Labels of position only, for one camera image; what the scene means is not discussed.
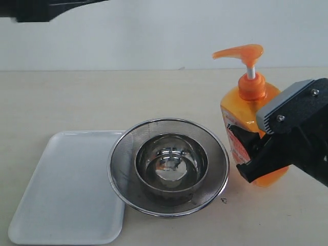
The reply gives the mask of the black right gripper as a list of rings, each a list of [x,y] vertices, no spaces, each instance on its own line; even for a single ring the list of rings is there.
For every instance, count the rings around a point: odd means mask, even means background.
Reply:
[[[242,146],[236,167],[247,182],[294,165],[327,186],[327,106],[287,134],[260,137],[236,125],[229,130]]]

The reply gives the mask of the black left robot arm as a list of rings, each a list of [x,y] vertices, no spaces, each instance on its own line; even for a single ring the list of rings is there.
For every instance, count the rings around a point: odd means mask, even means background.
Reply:
[[[57,16],[85,5],[104,0],[3,0],[1,18],[11,18],[17,23],[50,22]]]

